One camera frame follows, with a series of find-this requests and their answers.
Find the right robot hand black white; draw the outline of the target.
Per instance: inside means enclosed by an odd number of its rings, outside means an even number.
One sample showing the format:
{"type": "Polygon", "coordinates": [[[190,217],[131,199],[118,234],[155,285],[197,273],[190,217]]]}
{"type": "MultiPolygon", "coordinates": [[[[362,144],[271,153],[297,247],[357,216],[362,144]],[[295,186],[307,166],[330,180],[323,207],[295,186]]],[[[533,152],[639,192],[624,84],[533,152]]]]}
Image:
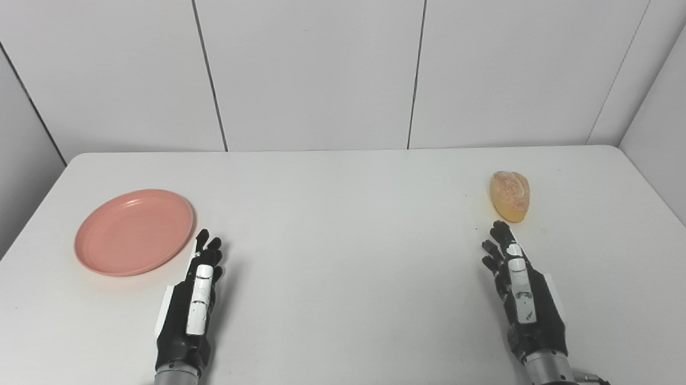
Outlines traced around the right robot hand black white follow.
{"type": "Polygon", "coordinates": [[[519,361],[539,350],[567,356],[566,327],[545,276],[532,266],[508,223],[496,220],[482,242],[508,320],[506,339],[519,361]]]}

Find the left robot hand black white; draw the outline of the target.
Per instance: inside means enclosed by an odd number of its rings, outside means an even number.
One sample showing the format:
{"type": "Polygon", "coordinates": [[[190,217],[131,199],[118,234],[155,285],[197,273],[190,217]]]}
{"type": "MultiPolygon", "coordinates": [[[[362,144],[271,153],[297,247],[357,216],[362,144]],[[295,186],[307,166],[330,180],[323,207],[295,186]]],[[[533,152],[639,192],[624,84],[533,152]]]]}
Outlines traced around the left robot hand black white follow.
{"type": "Polygon", "coordinates": [[[194,242],[185,278],[171,289],[157,335],[155,368],[185,364],[200,375],[212,354],[207,333],[216,302],[216,285],[224,276],[225,268],[221,266],[220,238],[211,238],[208,230],[202,229],[194,242]]]}

